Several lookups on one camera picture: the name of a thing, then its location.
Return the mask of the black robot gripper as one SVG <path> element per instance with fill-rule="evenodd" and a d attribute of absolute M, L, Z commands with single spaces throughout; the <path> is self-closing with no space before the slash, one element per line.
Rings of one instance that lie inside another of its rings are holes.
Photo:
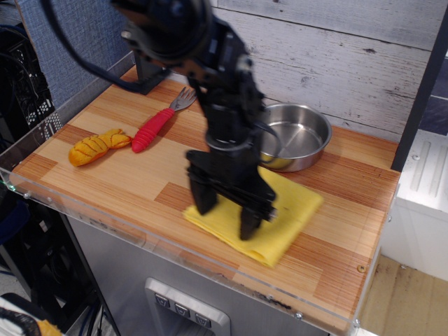
<path fill-rule="evenodd" d="M 259 136 L 241 143 L 219 142 L 206 137 L 209 151 L 189 150 L 188 176 L 195 206 L 201 215 L 217 203 L 217 195 L 238 204 L 241 210 L 240 239 L 252 238 L 262 221 L 277 217 L 276 194 L 258 172 L 261 163 Z"/>

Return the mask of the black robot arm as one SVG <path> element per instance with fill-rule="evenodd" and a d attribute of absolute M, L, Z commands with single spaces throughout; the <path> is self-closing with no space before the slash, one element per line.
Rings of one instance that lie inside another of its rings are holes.
<path fill-rule="evenodd" d="M 191 150 L 190 189 L 207 214 L 223 196 L 241 207 L 240 237 L 252 238 L 274 212 L 261 178 L 263 94 L 244 42 L 208 1 L 114 1 L 128 21 L 127 41 L 148 62 L 184 75 L 207 121 L 208 151 Z"/>

